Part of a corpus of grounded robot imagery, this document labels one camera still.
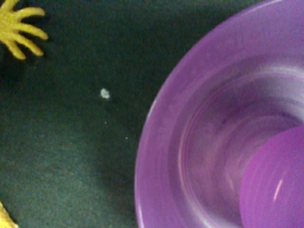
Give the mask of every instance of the dark green surface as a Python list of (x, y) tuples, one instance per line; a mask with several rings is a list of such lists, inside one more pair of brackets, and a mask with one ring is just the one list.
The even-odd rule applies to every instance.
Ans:
[[(54, 1), (31, 19), (42, 58), (3, 48), (0, 200), (21, 228), (134, 228), (133, 176), (150, 104), (182, 56), (259, 0)], [(99, 97), (102, 87), (111, 93)]]

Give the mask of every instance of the yellow hand toy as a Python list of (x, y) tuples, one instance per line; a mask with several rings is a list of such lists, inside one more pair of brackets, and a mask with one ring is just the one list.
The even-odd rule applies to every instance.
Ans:
[(0, 228), (18, 228), (0, 202)]
[(27, 7), (13, 11), (18, 1), (19, 0), (5, 0), (0, 7), (0, 41), (4, 43), (18, 59), (25, 59), (26, 57), (16, 43), (26, 46), (35, 55), (42, 56), (43, 51), (31, 40), (20, 35), (19, 31), (27, 32), (44, 40), (48, 39), (48, 35), (41, 29), (21, 22), (22, 19), (30, 16), (44, 16), (45, 12), (43, 9), (36, 7)]

